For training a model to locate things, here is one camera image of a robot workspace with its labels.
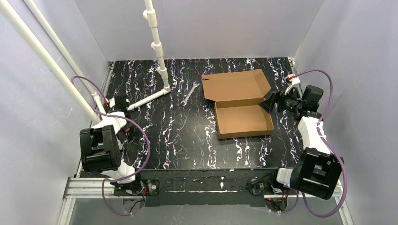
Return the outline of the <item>brown cardboard box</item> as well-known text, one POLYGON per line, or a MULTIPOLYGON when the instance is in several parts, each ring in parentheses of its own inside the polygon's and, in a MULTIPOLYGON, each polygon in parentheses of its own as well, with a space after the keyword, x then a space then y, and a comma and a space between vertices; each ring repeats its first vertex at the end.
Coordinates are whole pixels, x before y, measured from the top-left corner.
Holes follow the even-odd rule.
POLYGON ((270 135, 271 115, 259 106, 271 90, 261 69, 202 76, 204 97, 214 101, 219 139, 270 135))

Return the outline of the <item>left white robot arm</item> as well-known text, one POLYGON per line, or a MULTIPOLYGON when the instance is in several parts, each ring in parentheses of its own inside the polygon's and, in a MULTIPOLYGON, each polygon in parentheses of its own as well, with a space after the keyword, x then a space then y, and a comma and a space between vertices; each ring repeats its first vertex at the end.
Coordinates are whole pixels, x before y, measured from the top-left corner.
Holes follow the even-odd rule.
POLYGON ((79 134, 82 167, 87 173, 103 174, 116 180, 135 172, 122 160, 122 143, 117 134, 127 125, 121 118, 128 112, 126 96, 116 96, 109 101, 110 112, 99 124, 82 129, 79 134))

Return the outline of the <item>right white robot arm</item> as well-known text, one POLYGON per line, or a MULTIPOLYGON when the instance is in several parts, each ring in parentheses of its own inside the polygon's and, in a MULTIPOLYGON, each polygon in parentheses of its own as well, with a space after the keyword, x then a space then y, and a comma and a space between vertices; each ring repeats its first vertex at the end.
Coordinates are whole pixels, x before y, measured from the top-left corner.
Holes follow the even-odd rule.
POLYGON ((324 143, 322 114, 319 113, 319 100, 323 89, 308 85, 304 93, 298 88, 283 91, 269 91, 259 106, 270 113, 285 110, 293 113, 298 121, 298 131, 302 137, 303 152, 293 168, 278 168, 261 177, 248 180, 246 190, 252 195, 263 195, 266 190, 283 192, 295 189, 306 194, 328 200, 332 197, 340 174, 343 159, 338 159, 324 143))

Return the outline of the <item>silver wrench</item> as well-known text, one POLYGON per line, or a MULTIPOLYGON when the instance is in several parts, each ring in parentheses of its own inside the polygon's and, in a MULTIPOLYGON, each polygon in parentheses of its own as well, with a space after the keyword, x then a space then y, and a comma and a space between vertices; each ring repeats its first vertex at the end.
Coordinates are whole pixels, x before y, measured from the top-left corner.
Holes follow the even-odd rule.
POLYGON ((189 92, 188 92, 188 94, 186 95, 186 97, 182 100, 182 102, 180 103, 180 105, 185 106, 185 105, 187 104, 187 101, 188 101, 188 99, 190 98, 191 94, 194 92, 194 90, 195 90, 198 86, 200 86, 200 84, 199 84, 197 81, 193 82, 191 89, 189 90, 189 92))

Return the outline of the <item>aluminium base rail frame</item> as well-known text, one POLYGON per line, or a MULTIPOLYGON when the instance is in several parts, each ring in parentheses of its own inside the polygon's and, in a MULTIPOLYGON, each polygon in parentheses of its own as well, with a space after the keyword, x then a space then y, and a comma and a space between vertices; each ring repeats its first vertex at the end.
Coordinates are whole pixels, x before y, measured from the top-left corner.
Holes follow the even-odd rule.
MULTIPOLYGON (((214 101, 204 97, 202 76, 261 69, 271 87, 283 91, 286 77, 296 74, 289 58, 225 58, 124 60, 112 65, 112 77, 103 98, 126 95, 130 106, 121 118, 127 121, 117 134, 122 160, 135 172, 112 179, 86 172, 69 179, 66 198, 100 198, 106 207, 121 199, 114 213, 132 217, 143 209, 162 205, 250 205, 285 215, 293 210, 291 197, 315 197, 295 189, 266 190, 252 195, 248 180, 278 168, 293 168, 302 152, 298 121, 287 110, 270 113, 270 135, 219 139, 214 101), (185 106, 180 105, 197 81, 185 106)), ((340 212, 347 184, 338 180, 330 199, 340 212)))

